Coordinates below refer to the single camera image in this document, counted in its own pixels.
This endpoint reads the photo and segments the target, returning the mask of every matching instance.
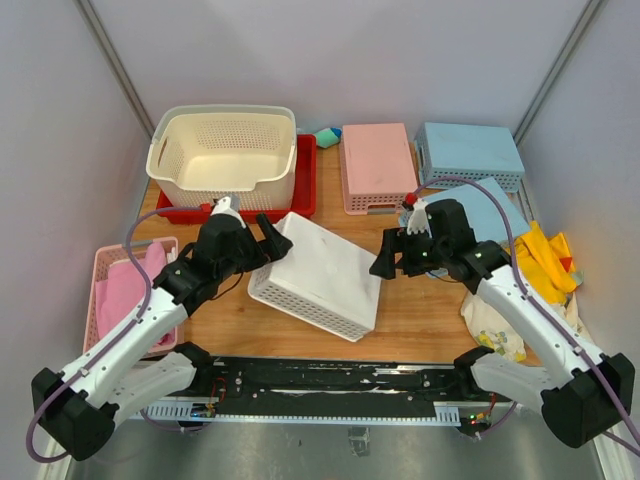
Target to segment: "white wall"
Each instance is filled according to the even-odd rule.
[[[586,273],[595,340],[640,370],[640,2],[609,2],[522,147],[548,233],[567,232]],[[640,424],[636,376],[634,418]]]
[[[0,65],[0,477],[27,479],[31,378],[81,353],[93,254],[137,214],[147,141],[72,1],[0,2]]]
[[[299,126],[517,127],[585,0],[94,0],[155,122],[266,103]]]

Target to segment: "yellow fabric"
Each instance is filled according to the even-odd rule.
[[[570,257],[571,252],[564,235],[547,240],[537,222],[531,222],[531,231],[516,240],[518,265],[529,283],[551,304],[564,305],[566,295],[577,288],[560,263],[559,258]]]

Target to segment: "gray floor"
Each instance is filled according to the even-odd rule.
[[[355,440],[362,433],[346,426],[245,423],[214,424],[182,436],[132,420],[100,452],[101,463],[75,464],[67,479],[604,478],[591,444],[565,447],[532,413],[513,415],[480,442],[450,427],[374,426],[368,443]]]

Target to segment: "white basket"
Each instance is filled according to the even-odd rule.
[[[276,225],[293,242],[287,255],[251,274],[259,302],[356,342],[376,324],[380,278],[375,255],[296,213]]]
[[[242,210],[283,210],[295,184],[293,112],[259,105],[196,105],[165,113],[151,140],[147,174],[177,207],[229,193]]]

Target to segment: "pink cloth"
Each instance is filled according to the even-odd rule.
[[[140,260],[144,271],[154,279],[167,264],[167,255],[160,243],[147,248],[145,258]],[[109,268],[107,279],[96,282],[96,323],[98,336],[103,338],[125,318],[144,297],[144,280],[129,261],[116,263]],[[166,334],[158,345],[175,340],[175,331]]]

